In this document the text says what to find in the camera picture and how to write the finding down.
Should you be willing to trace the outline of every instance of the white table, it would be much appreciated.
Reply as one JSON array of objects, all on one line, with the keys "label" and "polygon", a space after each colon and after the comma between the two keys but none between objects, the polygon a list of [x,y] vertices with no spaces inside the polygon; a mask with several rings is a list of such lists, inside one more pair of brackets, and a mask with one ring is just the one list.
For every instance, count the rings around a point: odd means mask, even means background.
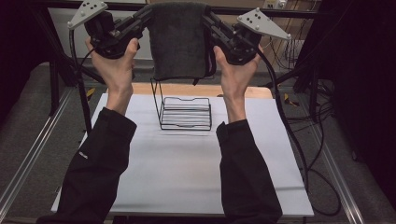
[{"label": "white table", "polygon": [[[103,94],[92,123],[106,98],[107,94]],[[120,177],[110,215],[223,216],[216,128],[227,116],[222,98],[209,99],[212,131],[186,132],[160,129],[152,95],[132,97],[126,117],[137,124],[137,130],[131,143],[130,164]],[[275,100],[247,99],[246,104],[247,119],[267,162],[283,217],[313,216]]]}]

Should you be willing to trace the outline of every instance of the black sleeve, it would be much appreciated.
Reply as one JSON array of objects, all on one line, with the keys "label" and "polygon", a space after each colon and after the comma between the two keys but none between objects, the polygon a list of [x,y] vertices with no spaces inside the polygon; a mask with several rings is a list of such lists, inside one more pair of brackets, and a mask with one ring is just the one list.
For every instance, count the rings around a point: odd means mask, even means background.
[{"label": "black sleeve", "polygon": [[233,224],[276,223],[282,209],[268,167],[247,120],[217,129],[221,150],[221,202]]},{"label": "black sleeve", "polygon": [[136,125],[104,108],[64,177],[56,214],[37,223],[103,223],[116,200],[120,175],[128,167]]}]

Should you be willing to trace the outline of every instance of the gray floor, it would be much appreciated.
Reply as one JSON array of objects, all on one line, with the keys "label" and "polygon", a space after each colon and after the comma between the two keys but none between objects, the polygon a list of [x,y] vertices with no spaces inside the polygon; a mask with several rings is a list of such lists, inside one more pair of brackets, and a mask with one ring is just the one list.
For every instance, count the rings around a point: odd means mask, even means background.
[{"label": "gray floor", "polygon": [[[136,70],[135,81],[148,81],[149,76],[143,71]],[[269,81],[266,75],[258,75],[252,81],[257,86]],[[200,84],[218,84],[219,77],[213,80],[201,81]],[[95,88],[90,100],[93,111],[105,87]],[[84,122],[78,91],[73,90],[70,101],[52,131],[47,144],[43,147],[35,165],[23,184],[14,203],[7,212],[7,219],[15,217],[35,218],[50,214],[50,207],[56,196],[56,189],[62,185],[65,169],[78,148],[79,141],[84,134]],[[290,95],[292,101],[299,101],[303,95]],[[284,105],[287,117],[305,116],[301,106]],[[41,128],[48,119],[50,111],[49,69],[39,66],[32,72],[21,99],[13,107],[7,121],[0,127],[0,192],[3,193],[20,164],[28,153],[31,145],[39,135]],[[292,125],[298,130],[308,123]],[[359,207],[366,222],[396,223],[396,213],[389,205],[378,185],[370,175],[366,165],[352,160],[351,150],[340,129],[336,115],[324,121],[325,141],[329,147],[343,177],[349,186],[353,198]],[[312,161],[318,151],[318,143],[312,129],[303,129],[296,132],[308,162]],[[319,159],[314,168],[325,175],[330,175],[322,159]],[[314,173],[309,175],[309,197],[311,203],[325,212],[332,212],[337,207],[335,194],[324,181]],[[344,209],[333,217],[326,217],[316,213],[315,217],[307,219],[308,223],[335,222],[348,223]]]}]

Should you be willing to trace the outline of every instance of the wire rack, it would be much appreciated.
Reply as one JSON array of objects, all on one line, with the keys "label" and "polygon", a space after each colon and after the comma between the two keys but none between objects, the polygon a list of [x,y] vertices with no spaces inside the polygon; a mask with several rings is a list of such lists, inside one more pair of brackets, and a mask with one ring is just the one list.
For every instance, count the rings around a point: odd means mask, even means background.
[{"label": "wire rack", "polygon": [[163,97],[161,82],[151,79],[151,88],[162,130],[210,131],[212,111],[208,98]]}]

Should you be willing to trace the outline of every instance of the metal bracket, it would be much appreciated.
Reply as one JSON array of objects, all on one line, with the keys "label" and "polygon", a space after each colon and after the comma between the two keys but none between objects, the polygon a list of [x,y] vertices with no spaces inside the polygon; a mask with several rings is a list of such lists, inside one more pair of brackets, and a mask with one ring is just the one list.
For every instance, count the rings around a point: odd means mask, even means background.
[{"label": "metal bracket", "polygon": [[238,17],[238,23],[247,27],[249,30],[260,35],[269,35],[284,40],[290,40],[291,35],[286,34],[270,18],[265,16],[259,8],[253,9],[248,13]]},{"label": "metal bracket", "polygon": [[105,11],[108,8],[107,4],[100,0],[85,0],[78,8],[76,15],[71,21],[67,23],[69,30],[74,30],[85,21],[88,21]]}]

